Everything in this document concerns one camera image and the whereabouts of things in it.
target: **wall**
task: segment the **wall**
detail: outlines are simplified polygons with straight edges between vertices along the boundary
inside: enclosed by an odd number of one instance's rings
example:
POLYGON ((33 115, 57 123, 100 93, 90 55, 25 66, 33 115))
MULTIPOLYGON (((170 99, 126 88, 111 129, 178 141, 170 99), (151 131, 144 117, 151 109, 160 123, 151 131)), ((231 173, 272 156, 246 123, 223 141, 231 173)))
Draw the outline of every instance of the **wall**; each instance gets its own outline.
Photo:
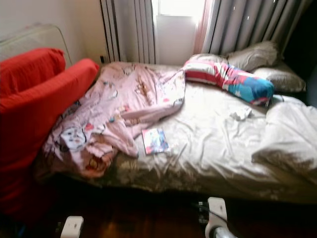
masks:
MULTIPOLYGON (((100 0, 0 0, 0 36, 34 23, 58 26, 73 63, 89 57, 99 65, 106 38, 100 0)), ((193 52, 192 17, 157 16, 156 49, 159 64, 182 65, 193 52)))
POLYGON ((34 23, 51 23, 60 28, 73 63, 87 56, 77 0, 1 0, 0 36, 34 23))
POLYGON ((196 30, 194 18, 158 15, 156 27, 157 63, 183 65, 193 54, 196 30))
POLYGON ((105 61, 108 56, 100 0, 75 1, 87 55, 101 65, 100 56, 105 56, 105 61))

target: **striped pillow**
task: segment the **striped pillow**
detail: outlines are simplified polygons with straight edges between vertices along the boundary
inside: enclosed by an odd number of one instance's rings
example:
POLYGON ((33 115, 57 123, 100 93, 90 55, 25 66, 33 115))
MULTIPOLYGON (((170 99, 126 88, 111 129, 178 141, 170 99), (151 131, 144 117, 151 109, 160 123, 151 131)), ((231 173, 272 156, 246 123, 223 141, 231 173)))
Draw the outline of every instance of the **striped pillow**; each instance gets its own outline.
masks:
POLYGON ((217 85, 254 105, 267 105, 274 94, 271 82, 226 63, 191 59, 183 70, 186 80, 217 85))

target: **red armchair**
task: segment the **red armchair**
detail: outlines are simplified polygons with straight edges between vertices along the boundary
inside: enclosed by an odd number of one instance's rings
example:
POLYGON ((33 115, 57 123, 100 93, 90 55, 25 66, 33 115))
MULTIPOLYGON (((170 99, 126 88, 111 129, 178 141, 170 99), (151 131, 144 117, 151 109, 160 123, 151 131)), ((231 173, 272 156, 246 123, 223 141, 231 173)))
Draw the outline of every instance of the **red armchair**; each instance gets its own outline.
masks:
POLYGON ((63 52, 36 49, 0 62, 0 213, 32 224, 49 195, 30 166, 58 116, 98 72, 90 59, 65 70, 63 52))

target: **book cover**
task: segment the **book cover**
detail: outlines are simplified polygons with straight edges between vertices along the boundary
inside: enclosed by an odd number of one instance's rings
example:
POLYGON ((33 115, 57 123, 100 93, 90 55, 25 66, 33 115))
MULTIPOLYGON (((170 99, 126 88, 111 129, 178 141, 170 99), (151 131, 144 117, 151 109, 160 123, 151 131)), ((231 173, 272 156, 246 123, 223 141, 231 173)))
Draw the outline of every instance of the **book cover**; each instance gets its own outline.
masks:
POLYGON ((164 131, 161 128, 142 130, 145 153, 161 153, 168 149, 164 131))

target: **cartoon print blanket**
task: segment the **cartoon print blanket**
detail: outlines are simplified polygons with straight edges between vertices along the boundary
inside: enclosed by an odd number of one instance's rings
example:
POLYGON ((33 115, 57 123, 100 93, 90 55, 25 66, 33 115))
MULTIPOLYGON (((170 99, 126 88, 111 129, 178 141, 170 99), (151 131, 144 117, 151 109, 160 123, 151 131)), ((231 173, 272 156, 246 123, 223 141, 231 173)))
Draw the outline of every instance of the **cartoon print blanket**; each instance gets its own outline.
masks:
POLYGON ((142 64, 115 62, 56 122, 43 146, 51 172, 100 177, 118 151, 138 156, 134 138, 160 118, 178 111, 185 77, 142 64))

